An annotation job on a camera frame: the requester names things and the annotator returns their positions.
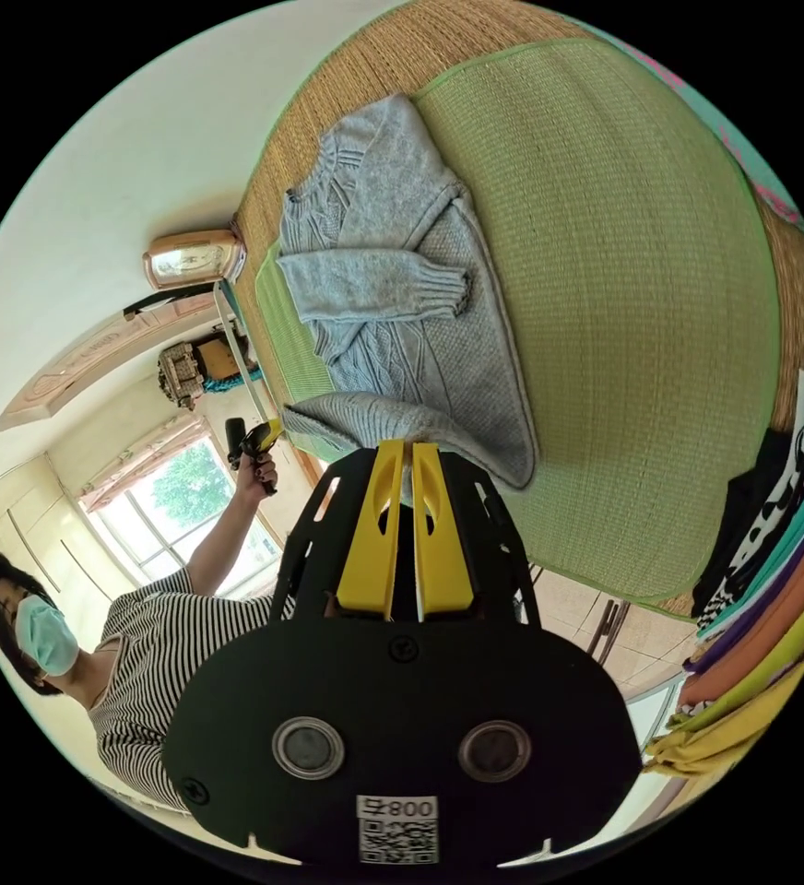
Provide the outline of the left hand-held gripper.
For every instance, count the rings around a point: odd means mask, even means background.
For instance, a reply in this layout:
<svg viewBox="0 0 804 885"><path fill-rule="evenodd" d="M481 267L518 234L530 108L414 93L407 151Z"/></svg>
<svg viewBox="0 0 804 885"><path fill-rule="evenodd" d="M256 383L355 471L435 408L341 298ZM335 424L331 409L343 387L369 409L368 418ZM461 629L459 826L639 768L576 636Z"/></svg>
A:
<svg viewBox="0 0 804 885"><path fill-rule="evenodd" d="M239 423L239 455L245 454L255 460L261 453L269 452L283 433L280 419L269 419L248 429Z"/></svg>

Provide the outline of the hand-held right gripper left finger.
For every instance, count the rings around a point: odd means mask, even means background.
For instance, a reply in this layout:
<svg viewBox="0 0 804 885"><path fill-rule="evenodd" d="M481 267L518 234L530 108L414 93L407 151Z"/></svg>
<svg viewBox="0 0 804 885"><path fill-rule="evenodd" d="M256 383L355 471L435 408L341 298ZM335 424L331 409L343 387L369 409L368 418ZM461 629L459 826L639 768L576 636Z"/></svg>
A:
<svg viewBox="0 0 804 885"><path fill-rule="evenodd" d="M346 612L368 617L391 613L403 466L404 442L381 442L337 587L337 602Z"/></svg>

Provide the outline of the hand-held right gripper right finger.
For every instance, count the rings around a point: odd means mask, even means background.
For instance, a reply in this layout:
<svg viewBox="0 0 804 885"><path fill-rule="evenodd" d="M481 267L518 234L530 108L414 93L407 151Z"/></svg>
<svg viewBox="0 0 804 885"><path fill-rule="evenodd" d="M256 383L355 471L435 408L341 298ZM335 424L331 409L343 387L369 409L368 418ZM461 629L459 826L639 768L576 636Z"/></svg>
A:
<svg viewBox="0 0 804 885"><path fill-rule="evenodd" d="M469 611L474 601L440 451L432 443L412 448L415 583L421 620Z"/></svg>

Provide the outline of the person's left hand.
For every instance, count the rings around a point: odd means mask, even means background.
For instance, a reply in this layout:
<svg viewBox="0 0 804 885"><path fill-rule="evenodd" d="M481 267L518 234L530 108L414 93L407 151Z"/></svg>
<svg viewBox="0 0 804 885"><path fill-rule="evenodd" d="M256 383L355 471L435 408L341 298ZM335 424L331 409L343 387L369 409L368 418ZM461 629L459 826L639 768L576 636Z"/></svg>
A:
<svg viewBox="0 0 804 885"><path fill-rule="evenodd" d="M275 493L278 473L270 452L260 452L251 456L240 455L236 470L236 491L234 497L259 503Z"/></svg>

